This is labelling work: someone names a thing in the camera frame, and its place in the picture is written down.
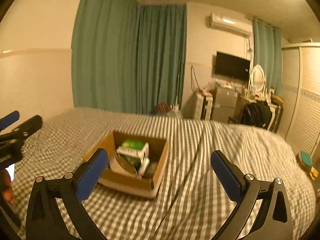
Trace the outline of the operator hand orange glove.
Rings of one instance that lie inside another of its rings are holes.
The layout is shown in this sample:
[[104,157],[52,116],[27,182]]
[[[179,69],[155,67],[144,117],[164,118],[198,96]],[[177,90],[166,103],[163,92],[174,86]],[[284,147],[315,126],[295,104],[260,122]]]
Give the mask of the operator hand orange glove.
[[1,178],[5,184],[5,189],[1,190],[2,197],[13,205],[15,203],[14,191],[11,187],[11,178],[7,170],[1,170]]

